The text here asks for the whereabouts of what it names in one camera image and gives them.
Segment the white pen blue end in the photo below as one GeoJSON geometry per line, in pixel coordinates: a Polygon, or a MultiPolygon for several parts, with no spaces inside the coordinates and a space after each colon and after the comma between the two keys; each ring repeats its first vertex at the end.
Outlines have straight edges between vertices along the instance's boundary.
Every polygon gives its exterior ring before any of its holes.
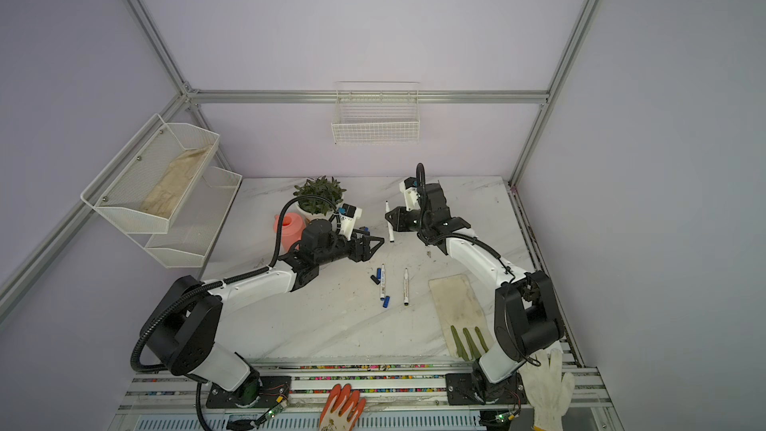
{"type": "Polygon", "coordinates": [[[386,267],[384,263],[378,269],[378,278],[379,278],[380,299],[381,301],[385,301],[387,294],[386,294],[386,267]]]}

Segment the white pen with blue cap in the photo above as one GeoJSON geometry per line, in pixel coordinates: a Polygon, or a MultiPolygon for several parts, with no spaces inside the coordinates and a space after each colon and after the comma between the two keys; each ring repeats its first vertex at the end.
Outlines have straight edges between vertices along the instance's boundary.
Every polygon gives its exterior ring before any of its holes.
{"type": "Polygon", "coordinates": [[[395,243],[394,229],[393,229],[393,225],[392,225],[392,223],[390,223],[390,219],[389,219],[389,213],[390,212],[391,212],[391,207],[390,207],[389,201],[385,201],[385,219],[386,219],[386,223],[387,223],[389,243],[395,243]]]}

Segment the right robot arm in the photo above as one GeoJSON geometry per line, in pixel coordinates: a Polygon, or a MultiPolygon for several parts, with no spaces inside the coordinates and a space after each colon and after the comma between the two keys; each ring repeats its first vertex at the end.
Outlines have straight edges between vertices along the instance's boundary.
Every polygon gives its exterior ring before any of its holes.
{"type": "Polygon", "coordinates": [[[478,359],[481,376],[498,383],[520,371],[551,381],[563,376],[565,334],[553,283],[542,271],[529,273],[478,237],[472,225],[450,211],[443,189],[423,178],[400,184],[405,205],[386,213],[392,231],[416,233],[427,247],[458,261],[495,297],[495,344],[478,359]]]}

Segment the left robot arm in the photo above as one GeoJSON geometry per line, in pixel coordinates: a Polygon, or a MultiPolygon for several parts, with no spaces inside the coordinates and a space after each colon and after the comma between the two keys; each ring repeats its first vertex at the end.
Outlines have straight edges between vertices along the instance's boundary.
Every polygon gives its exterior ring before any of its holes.
{"type": "Polygon", "coordinates": [[[319,219],[270,267],[218,281],[190,275],[177,279],[141,328],[130,357],[133,371],[169,371],[199,384],[209,382],[229,395],[231,404],[250,407],[267,394],[261,374],[217,342],[219,325],[259,301],[303,289],[323,265],[370,261],[385,241],[366,229],[343,231],[319,219]]]}

